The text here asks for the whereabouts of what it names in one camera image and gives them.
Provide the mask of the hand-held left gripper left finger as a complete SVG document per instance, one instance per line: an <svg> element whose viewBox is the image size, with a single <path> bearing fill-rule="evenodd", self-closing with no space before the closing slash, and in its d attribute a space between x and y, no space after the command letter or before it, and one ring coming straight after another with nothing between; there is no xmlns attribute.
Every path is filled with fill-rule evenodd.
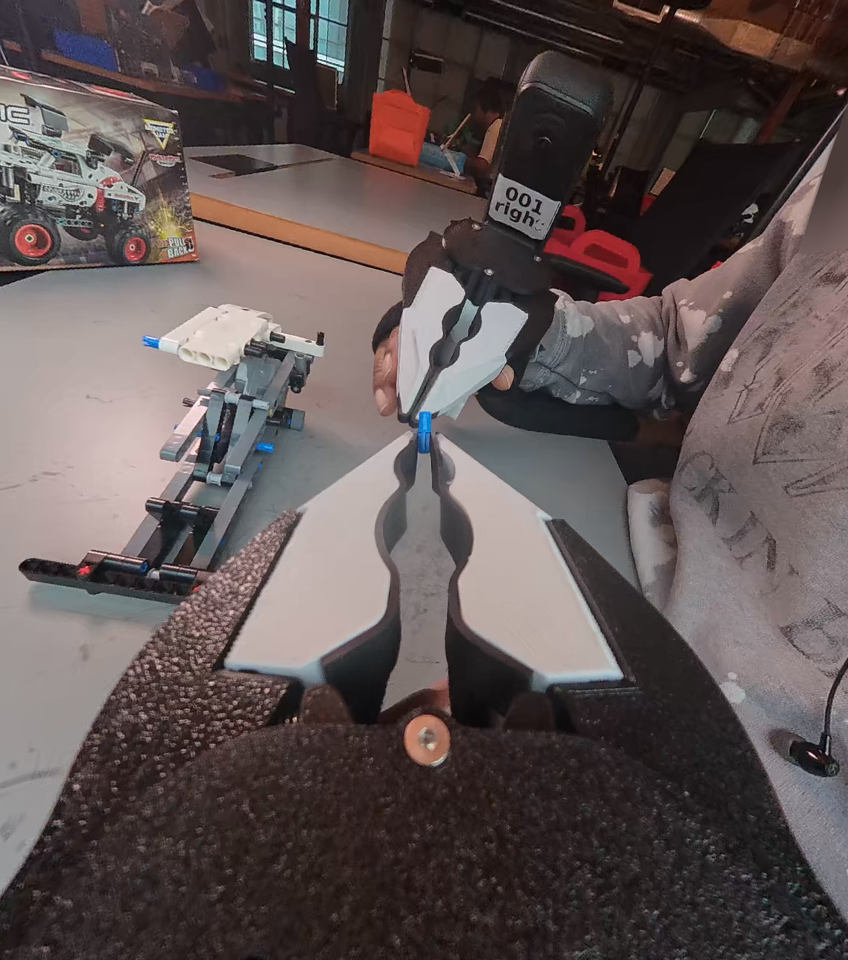
<svg viewBox="0 0 848 960"><path fill-rule="evenodd" d="M373 724L401 643L392 557L407 530L418 438L397 438L303 504L223 667L337 691Z"/></svg>

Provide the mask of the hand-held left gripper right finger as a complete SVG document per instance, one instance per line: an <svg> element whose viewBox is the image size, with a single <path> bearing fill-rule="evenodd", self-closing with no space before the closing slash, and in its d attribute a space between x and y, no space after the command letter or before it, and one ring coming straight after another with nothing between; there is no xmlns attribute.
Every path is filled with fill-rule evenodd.
<svg viewBox="0 0 848 960"><path fill-rule="evenodd" d="M576 532L434 434L431 483L454 563L445 653L454 718L503 719L526 694L631 695L633 672L575 565Z"/></svg>

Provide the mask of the toy set cardboard box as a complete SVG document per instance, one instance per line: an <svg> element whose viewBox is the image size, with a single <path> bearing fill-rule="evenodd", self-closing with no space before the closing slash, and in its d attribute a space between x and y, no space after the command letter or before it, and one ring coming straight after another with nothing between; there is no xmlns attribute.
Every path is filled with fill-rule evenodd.
<svg viewBox="0 0 848 960"><path fill-rule="evenodd" d="M0 64L0 272L199 258L178 114Z"/></svg>

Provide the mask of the black wrist rest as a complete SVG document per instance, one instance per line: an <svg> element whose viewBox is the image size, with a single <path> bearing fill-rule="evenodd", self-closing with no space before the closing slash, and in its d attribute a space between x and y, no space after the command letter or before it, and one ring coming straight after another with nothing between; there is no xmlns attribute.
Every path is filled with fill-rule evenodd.
<svg viewBox="0 0 848 960"><path fill-rule="evenodd" d="M474 399L495 421L531 433L630 442L639 430L633 411L618 405L572 404L543 390L498 390L486 386Z"/></svg>

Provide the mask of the paned window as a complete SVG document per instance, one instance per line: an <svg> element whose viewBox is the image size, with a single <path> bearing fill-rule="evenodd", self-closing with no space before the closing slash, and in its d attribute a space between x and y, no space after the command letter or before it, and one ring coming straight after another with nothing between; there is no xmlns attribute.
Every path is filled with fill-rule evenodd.
<svg viewBox="0 0 848 960"><path fill-rule="evenodd" d="M339 80L346 73L348 1L250 1L251 59L290 69L287 42L302 43Z"/></svg>

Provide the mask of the person's grey printed sweatshirt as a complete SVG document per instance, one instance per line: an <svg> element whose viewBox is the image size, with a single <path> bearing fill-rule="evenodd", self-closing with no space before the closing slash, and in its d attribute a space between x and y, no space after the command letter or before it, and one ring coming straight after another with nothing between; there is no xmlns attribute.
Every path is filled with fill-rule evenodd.
<svg viewBox="0 0 848 960"><path fill-rule="evenodd" d="M831 146L748 244L778 217L804 234L696 402L656 589L848 920L848 673L833 712L838 775L809 774L788 753L819 738L848 654L848 105Z"/></svg>

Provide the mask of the red plastic canister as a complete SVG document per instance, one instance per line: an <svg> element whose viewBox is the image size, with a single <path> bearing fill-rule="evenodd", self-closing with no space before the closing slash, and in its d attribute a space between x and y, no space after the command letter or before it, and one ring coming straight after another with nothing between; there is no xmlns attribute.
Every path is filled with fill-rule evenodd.
<svg viewBox="0 0 848 960"><path fill-rule="evenodd" d="M577 206L565 205L545 246L561 284L576 300L621 302L640 297L652 279L637 247L600 229L590 229Z"/></svg>

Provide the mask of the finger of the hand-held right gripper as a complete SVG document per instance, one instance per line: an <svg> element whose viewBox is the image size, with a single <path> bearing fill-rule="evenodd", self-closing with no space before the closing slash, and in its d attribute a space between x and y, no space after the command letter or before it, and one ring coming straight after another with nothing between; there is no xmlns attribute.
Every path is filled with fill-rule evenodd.
<svg viewBox="0 0 848 960"><path fill-rule="evenodd" d="M478 390L502 372L507 354L529 320L510 302L491 301L475 313L468 336L453 343L451 359L438 367L422 410L433 417L455 418Z"/></svg>
<svg viewBox="0 0 848 960"><path fill-rule="evenodd" d="M454 397L450 369L457 343L452 332L464 307L464 287L437 267L426 272L399 323L398 417L437 415Z"/></svg>

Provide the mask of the toy brick truck model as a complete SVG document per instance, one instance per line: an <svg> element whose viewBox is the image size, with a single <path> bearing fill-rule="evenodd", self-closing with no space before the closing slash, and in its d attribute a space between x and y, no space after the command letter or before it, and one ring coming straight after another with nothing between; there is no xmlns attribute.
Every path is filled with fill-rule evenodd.
<svg viewBox="0 0 848 960"><path fill-rule="evenodd" d="M301 431L303 411L288 404L325 352L325 333L302 337L274 317L235 304L207 307L142 344L211 370L165 440L160 458L178 466L148 498L144 518L119 551L90 550L75 563L26 558L33 583L87 594L178 604L221 564L229 531L280 430Z"/></svg>

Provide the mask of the red plastic container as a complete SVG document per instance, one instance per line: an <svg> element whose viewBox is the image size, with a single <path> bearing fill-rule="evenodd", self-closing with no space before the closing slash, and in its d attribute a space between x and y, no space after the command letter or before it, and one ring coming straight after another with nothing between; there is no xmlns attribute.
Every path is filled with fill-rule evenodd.
<svg viewBox="0 0 848 960"><path fill-rule="evenodd" d="M397 89L372 97L368 153L371 157L418 165L431 118L430 109Z"/></svg>

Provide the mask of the person's right forearm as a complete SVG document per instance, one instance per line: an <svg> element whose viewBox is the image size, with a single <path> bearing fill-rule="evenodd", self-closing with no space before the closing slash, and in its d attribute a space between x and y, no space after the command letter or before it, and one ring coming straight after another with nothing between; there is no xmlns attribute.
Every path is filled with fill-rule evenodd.
<svg viewBox="0 0 848 960"><path fill-rule="evenodd" d="M520 388L587 407L691 405L796 256L804 231L777 217L718 268L655 296L586 303L559 294Z"/></svg>

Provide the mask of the person's right hand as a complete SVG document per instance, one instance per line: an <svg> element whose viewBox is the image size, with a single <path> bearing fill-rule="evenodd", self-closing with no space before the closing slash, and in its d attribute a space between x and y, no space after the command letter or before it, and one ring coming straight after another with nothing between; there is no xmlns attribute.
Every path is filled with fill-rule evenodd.
<svg viewBox="0 0 848 960"><path fill-rule="evenodd" d="M389 311L379 321L372 338L374 352L372 392L378 413L382 417L390 417L397 412L398 341L398 314ZM523 377L528 363L526 357L521 357L516 361L516 366L505 365L490 382L490 386L499 391L511 390Z"/></svg>

